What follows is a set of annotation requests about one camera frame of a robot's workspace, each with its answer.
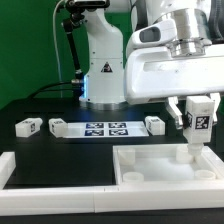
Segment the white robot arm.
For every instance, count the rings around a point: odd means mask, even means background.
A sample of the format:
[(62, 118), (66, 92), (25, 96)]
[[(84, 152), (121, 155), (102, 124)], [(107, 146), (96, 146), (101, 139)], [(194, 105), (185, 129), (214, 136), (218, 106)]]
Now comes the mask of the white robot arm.
[(91, 107), (164, 101), (183, 127), (180, 99), (224, 93), (224, 0), (111, 0), (129, 11), (132, 34), (122, 43), (105, 11), (85, 12), (90, 68), (81, 101)]

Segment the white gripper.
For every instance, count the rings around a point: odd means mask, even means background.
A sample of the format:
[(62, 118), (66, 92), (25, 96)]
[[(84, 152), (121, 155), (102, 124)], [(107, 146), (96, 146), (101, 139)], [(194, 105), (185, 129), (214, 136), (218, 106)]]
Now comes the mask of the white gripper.
[(166, 100), (166, 110), (178, 130), (183, 128), (178, 98), (210, 94), (214, 101), (213, 124), (224, 92), (224, 44), (203, 46), (199, 51), (174, 57), (169, 45), (177, 36), (172, 19), (134, 32), (126, 49), (125, 99), (130, 104)]

